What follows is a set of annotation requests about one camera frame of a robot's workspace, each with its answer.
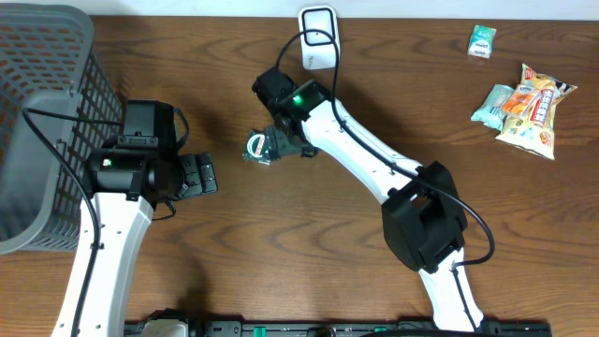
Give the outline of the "roll of tape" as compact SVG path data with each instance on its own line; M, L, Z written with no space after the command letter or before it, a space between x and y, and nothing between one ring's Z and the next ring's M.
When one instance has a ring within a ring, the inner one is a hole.
M269 165L270 154L268 137L262 132L251 130L242 156L246 161Z

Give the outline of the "green wet wipes pack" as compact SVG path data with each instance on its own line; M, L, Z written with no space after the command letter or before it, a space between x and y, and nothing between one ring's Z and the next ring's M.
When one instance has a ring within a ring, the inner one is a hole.
M506 118L502 106L513 93L513 88L502 84L495 84L481 107L473 113L471 120L473 122L481 122L486 127L501 131Z

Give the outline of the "small green wipes pack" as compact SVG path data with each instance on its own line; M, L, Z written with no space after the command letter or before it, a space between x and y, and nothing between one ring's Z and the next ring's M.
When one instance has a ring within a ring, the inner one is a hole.
M495 28L476 25L470 37L467 54L489 59L493 51L493 39L496 32Z

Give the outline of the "orange tissue pack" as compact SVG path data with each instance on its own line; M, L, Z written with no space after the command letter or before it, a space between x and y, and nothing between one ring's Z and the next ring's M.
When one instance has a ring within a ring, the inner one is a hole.
M533 86L519 84L511 96L508 97L501 106L501 111L511 117L524 117L535 100L544 94L548 95L548 102L551 102L554 94L553 87L544 86L539 89Z

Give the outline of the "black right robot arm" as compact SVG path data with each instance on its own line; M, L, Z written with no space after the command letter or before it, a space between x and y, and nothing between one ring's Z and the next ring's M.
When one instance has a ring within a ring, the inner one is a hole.
M252 90L290 138L329 154L375 196L387 246L420 275L436 327L480 331L484 316L462 264L467 221L449 171L391 149L316 81L298 86L287 77L258 80Z

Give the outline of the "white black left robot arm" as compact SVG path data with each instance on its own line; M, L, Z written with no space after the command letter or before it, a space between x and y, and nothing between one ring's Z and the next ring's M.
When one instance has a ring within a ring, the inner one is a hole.
M217 191L209 154L100 149L84 164L80 235L55 336L121 336L139 248L158 204Z

